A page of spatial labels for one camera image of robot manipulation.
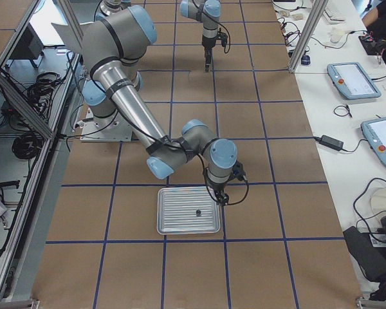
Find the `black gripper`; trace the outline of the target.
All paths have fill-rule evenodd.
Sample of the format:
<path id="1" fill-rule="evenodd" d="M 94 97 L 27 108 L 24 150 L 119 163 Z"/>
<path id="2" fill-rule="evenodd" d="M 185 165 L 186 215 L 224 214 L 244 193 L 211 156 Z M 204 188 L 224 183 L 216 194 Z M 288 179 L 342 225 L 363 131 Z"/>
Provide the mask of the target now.
<path id="1" fill-rule="evenodd" d="M 227 182 L 217 183 L 212 180 L 208 181 L 210 188 L 213 190 L 215 197 L 219 197 L 220 206 L 228 205 L 229 203 L 229 195 L 225 192 L 225 187 Z"/>
<path id="2" fill-rule="evenodd" d="M 209 72 L 210 65 L 212 63 L 212 48 L 216 45 L 217 41 L 221 41 L 221 46 L 226 48 L 227 36 L 217 35 L 215 37 L 202 36 L 202 46 L 205 48 L 205 72 Z"/>

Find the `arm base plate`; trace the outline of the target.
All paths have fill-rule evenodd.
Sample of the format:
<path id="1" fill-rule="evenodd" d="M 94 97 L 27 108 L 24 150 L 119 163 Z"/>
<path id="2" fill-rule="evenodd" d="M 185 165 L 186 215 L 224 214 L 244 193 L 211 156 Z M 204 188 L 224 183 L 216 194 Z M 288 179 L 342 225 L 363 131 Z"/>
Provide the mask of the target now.
<path id="1" fill-rule="evenodd" d="M 130 142 L 133 135 L 132 127 L 117 112 L 107 118 L 97 118 L 88 108 L 78 126 L 82 130 L 81 142 Z"/>

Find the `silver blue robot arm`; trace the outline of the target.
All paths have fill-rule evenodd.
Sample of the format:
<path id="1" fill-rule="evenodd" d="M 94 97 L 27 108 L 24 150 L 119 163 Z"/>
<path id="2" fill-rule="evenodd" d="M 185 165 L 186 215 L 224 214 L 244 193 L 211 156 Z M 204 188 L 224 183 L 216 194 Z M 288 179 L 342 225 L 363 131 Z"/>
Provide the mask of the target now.
<path id="1" fill-rule="evenodd" d="M 95 11 L 94 20 L 106 17 L 131 8 L 131 1 L 101 1 Z M 180 13 L 183 17 L 203 24 L 202 46 L 204 47 L 205 71 L 209 72 L 212 63 L 212 52 L 217 41 L 221 41 L 224 52 L 230 51 L 230 33 L 219 22 L 221 3 L 219 1 L 181 1 Z"/>
<path id="2" fill-rule="evenodd" d="M 156 41 L 157 33 L 147 11 L 138 5 L 91 23 L 84 31 L 82 56 L 90 77 L 100 83 L 107 99 L 135 129 L 149 157 L 147 165 L 158 179 L 173 174 L 195 156 L 208 162 L 203 168 L 205 185 L 213 189 L 216 202 L 228 205 L 226 184 L 242 178 L 236 170 L 237 147 L 228 139 L 218 138 L 200 120 L 187 122 L 176 140 L 161 128 L 145 105 L 122 61 L 137 61 Z"/>

